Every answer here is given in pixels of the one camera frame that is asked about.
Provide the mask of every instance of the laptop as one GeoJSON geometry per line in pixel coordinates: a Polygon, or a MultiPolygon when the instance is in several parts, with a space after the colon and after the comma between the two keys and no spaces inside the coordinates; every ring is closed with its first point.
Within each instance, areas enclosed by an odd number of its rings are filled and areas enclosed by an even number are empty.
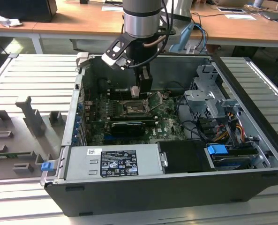
{"type": "Polygon", "coordinates": [[[263,15],[264,17],[266,17],[268,20],[277,20],[278,19],[278,13],[262,11],[262,12],[260,12],[260,14],[263,15]]]}
{"type": "Polygon", "coordinates": [[[218,6],[227,6],[227,7],[243,7],[250,0],[218,0],[216,1],[218,6]]]}

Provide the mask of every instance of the power supply label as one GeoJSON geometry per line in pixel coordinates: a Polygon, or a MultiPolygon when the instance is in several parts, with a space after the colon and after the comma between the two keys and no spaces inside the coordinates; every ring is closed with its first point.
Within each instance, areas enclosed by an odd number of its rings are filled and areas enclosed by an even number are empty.
{"type": "Polygon", "coordinates": [[[100,176],[120,177],[137,175],[139,175],[139,170],[135,150],[101,152],[100,176]]]}

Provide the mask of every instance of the paper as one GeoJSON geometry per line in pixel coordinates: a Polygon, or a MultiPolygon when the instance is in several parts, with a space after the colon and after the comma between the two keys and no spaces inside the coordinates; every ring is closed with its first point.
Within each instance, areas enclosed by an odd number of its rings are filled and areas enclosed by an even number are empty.
{"type": "Polygon", "coordinates": [[[225,15],[228,19],[240,19],[240,20],[256,20],[251,15],[229,14],[225,15]]]}
{"type": "Polygon", "coordinates": [[[123,12],[123,7],[103,6],[102,11],[123,12]]]}
{"type": "Polygon", "coordinates": [[[18,19],[7,19],[0,15],[0,24],[4,27],[20,26],[22,23],[18,19]]]}

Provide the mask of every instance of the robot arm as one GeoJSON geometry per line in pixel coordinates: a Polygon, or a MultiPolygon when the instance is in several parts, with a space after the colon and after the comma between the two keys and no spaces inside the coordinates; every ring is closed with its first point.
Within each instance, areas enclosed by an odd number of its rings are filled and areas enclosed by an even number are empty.
{"type": "Polygon", "coordinates": [[[149,63],[165,48],[173,26],[173,7],[171,21],[164,0],[123,0],[124,29],[106,50],[102,59],[109,66],[121,69],[134,69],[136,84],[131,88],[133,98],[140,93],[149,92],[152,85],[149,63]],[[161,5],[164,5],[167,26],[160,29],[161,5]],[[158,44],[164,42],[158,50],[158,44]]]}

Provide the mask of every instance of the motherboard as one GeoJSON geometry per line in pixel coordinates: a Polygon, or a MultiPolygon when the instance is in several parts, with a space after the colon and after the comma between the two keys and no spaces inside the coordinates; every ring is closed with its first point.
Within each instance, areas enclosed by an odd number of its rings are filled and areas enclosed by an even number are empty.
{"type": "Polygon", "coordinates": [[[185,140],[176,116],[176,97],[154,91],[143,99],[125,93],[101,93],[86,103],[88,144],[149,144],[165,140],[185,140]]]}

